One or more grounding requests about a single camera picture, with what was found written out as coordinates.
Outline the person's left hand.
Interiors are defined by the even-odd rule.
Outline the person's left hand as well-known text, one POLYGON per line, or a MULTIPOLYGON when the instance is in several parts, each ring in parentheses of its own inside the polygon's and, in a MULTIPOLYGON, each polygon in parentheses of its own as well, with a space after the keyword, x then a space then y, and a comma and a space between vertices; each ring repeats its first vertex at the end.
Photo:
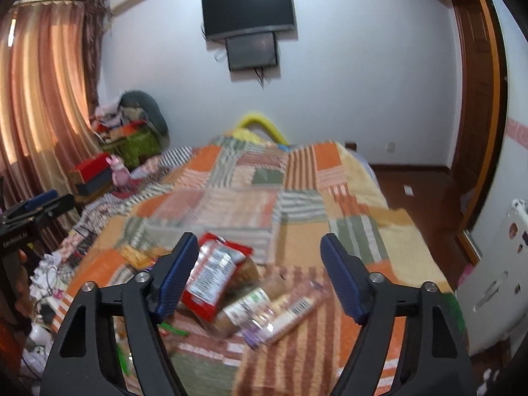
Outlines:
POLYGON ((17 299, 15 308, 25 317, 31 317, 33 312, 33 303, 29 294, 29 276, 25 268, 27 256, 21 250, 19 251, 20 268, 19 275, 15 284, 17 299))

